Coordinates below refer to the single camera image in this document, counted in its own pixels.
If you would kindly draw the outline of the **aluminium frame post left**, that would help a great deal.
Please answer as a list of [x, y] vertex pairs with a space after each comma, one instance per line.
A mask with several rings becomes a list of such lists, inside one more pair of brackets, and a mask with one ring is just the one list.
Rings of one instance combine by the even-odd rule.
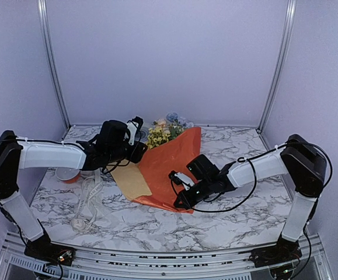
[[48, 67], [50, 71], [51, 80], [54, 86], [55, 96], [57, 99], [58, 107], [60, 110], [60, 115], [62, 121], [64, 123], [64, 127], [69, 129], [71, 127], [69, 115], [65, 106], [65, 101], [61, 89], [61, 84], [58, 76], [57, 66], [55, 63], [55, 55], [53, 51], [53, 45], [51, 41], [51, 34], [50, 34], [50, 25], [48, 20], [48, 13], [47, 13], [47, 1], [45, 0], [38, 0], [37, 1], [40, 24], [41, 24], [41, 31], [43, 34], [43, 42], [44, 42], [44, 49], [46, 51]]

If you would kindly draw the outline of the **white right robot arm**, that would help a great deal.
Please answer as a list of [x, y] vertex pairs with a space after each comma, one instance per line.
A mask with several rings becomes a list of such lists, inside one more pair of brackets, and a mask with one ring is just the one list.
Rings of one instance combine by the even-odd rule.
[[284, 261], [294, 251], [306, 224], [312, 219], [318, 199], [333, 176], [333, 165], [318, 145], [292, 134], [287, 141], [257, 156], [240, 157], [219, 169], [208, 157], [200, 154], [187, 165], [194, 176], [171, 171], [172, 187], [182, 185], [176, 192], [175, 208], [198, 211], [196, 205], [213, 194], [225, 194], [250, 183], [280, 176], [288, 183], [292, 205], [283, 226], [282, 239], [271, 248], [276, 261]]

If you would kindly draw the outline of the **grey ringed plate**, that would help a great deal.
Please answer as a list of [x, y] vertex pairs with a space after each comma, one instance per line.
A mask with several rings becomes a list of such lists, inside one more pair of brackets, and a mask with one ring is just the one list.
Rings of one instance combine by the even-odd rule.
[[153, 128], [153, 127], [154, 127], [154, 125], [152, 125], [148, 122], [143, 123], [143, 125], [142, 125], [142, 127], [139, 131], [139, 135], [137, 135], [137, 139], [140, 142], [146, 143], [148, 141], [149, 129]]

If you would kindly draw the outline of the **aluminium frame post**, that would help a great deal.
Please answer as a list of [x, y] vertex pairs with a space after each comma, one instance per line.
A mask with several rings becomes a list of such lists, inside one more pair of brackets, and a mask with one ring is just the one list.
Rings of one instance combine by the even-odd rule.
[[274, 69], [273, 78], [271, 80], [271, 84], [269, 87], [267, 100], [265, 102], [262, 116], [261, 116], [261, 119], [258, 125], [258, 130], [260, 134], [264, 131], [267, 125], [267, 122], [269, 120], [269, 117], [270, 117], [270, 114], [273, 108], [273, 103], [277, 96], [281, 74], [283, 72], [284, 64], [287, 59], [288, 50], [290, 47], [290, 41], [291, 41], [291, 36], [292, 36], [292, 30], [294, 27], [294, 18], [295, 18], [296, 8], [297, 8], [296, 0], [287, 1], [287, 8], [286, 8], [284, 25], [283, 25], [283, 33], [281, 36], [281, 43], [280, 43], [280, 48], [278, 52], [277, 62], [276, 62], [276, 66]]
[[71, 127], [69, 115], [65, 106], [65, 101], [61, 89], [61, 84], [58, 76], [57, 66], [55, 63], [55, 55], [53, 51], [53, 45], [51, 41], [51, 34], [50, 34], [50, 25], [48, 20], [48, 13], [47, 13], [47, 1], [45, 0], [38, 0], [37, 1], [40, 24], [41, 24], [41, 31], [43, 34], [43, 42], [44, 42], [44, 49], [46, 51], [48, 67], [50, 71], [51, 80], [54, 86], [55, 96], [57, 99], [58, 107], [60, 110], [60, 115], [62, 121], [64, 123], [64, 127], [69, 129]]

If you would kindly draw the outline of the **orange cup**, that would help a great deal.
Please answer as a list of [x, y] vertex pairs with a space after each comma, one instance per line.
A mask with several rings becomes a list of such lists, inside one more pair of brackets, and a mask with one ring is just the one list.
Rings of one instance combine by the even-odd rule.
[[62, 181], [66, 184], [71, 184], [79, 179], [80, 171], [78, 169], [59, 167], [55, 170], [55, 176], [57, 179], [59, 179], [59, 181]]

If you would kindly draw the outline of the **aluminium frame post right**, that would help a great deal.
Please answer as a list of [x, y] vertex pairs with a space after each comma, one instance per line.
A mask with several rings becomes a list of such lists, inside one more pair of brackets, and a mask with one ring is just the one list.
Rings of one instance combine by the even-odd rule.
[[271, 84], [269, 87], [267, 100], [265, 102], [262, 116], [261, 116], [261, 119], [258, 125], [258, 130], [260, 134], [264, 131], [267, 125], [267, 122], [269, 120], [269, 117], [270, 117], [270, 114], [273, 108], [273, 103], [277, 96], [281, 74], [283, 72], [284, 64], [287, 59], [288, 50], [290, 47], [290, 41], [291, 41], [291, 36], [292, 36], [292, 30], [294, 27], [294, 18], [295, 18], [296, 8], [297, 8], [296, 0], [287, 1], [287, 8], [286, 8], [284, 25], [283, 25], [283, 33], [281, 36], [281, 43], [280, 43], [280, 48], [278, 52], [277, 62], [276, 62], [276, 66], [274, 69], [273, 78], [271, 80]]

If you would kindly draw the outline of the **green leafy fake stem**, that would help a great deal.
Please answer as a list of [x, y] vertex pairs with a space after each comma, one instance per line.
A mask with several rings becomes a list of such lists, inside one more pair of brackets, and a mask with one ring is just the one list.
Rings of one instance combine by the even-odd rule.
[[176, 125], [176, 124], [170, 124], [169, 125], [169, 140], [174, 140], [177, 138], [180, 134], [182, 134], [186, 129], [183, 128], [181, 125]]

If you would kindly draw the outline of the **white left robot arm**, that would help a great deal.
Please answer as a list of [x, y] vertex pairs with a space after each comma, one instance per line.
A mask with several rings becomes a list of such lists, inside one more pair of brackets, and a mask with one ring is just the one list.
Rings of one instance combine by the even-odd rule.
[[139, 138], [143, 124], [140, 117], [105, 121], [92, 139], [75, 143], [23, 138], [11, 130], [1, 134], [0, 210], [33, 243], [32, 249], [42, 259], [54, 257], [55, 245], [20, 193], [19, 172], [60, 167], [109, 173], [124, 160], [139, 163], [147, 150]]

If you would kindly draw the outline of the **pink rose fake stem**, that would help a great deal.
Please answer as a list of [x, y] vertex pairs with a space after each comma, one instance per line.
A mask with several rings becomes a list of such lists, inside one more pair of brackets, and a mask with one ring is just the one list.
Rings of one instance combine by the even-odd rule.
[[168, 125], [168, 121], [165, 118], [160, 118], [160, 119], [154, 121], [154, 126], [156, 126], [156, 127], [162, 127], [163, 128], [163, 127], [167, 127], [167, 125]]

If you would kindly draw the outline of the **cream ribbon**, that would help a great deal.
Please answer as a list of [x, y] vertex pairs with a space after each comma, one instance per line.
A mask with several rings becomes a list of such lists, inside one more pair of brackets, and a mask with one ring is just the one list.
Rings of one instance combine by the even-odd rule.
[[[97, 218], [97, 207], [99, 202], [97, 197], [102, 191], [103, 182], [101, 178], [101, 172], [99, 169], [94, 171], [94, 174], [85, 178], [81, 185], [81, 196], [79, 198], [78, 206], [76, 209], [75, 216], [70, 221], [72, 230], [75, 232], [84, 232], [87, 231]], [[92, 214], [92, 217], [89, 221], [81, 218], [82, 211], [87, 207], [87, 209]]]

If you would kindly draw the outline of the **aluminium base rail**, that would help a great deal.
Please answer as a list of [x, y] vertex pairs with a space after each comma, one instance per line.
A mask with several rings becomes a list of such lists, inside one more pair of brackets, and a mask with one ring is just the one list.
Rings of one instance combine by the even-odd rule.
[[215, 251], [118, 251], [76, 246], [71, 266], [48, 265], [28, 257], [17, 233], [7, 233], [0, 250], [0, 279], [273, 279], [291, 273], [295, 279], [333, 279], [318, 235], [299, 240], [300, 259], [256, 267], [254, 246]]

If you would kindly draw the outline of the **yellow daisy fake bunch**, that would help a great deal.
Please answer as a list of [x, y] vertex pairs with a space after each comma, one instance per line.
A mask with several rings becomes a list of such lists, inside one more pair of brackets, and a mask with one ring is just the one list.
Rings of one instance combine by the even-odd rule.
[[149, 149], [157, 148], [170, 140], [170, 131], [163, 126], [154, 126], [148, 130], [146, 145]]

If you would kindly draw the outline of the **blue fake flower stem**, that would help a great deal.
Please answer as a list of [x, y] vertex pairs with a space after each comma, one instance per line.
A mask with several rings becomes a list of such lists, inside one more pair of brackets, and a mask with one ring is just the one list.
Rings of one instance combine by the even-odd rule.
[[182, 116], [178, 115], [178, 113], [175, 113], [175, 112], [168, 113], [166, 115], [166, 120], [169, 123], [179, 125], [182, 128], [184, 128], [184, 129], [188, 129], [188, 128], [194, 127], [194, 123], [193, 122], [191, 122], [190, 120], [188, 120], [185, 117], [182, 117]]

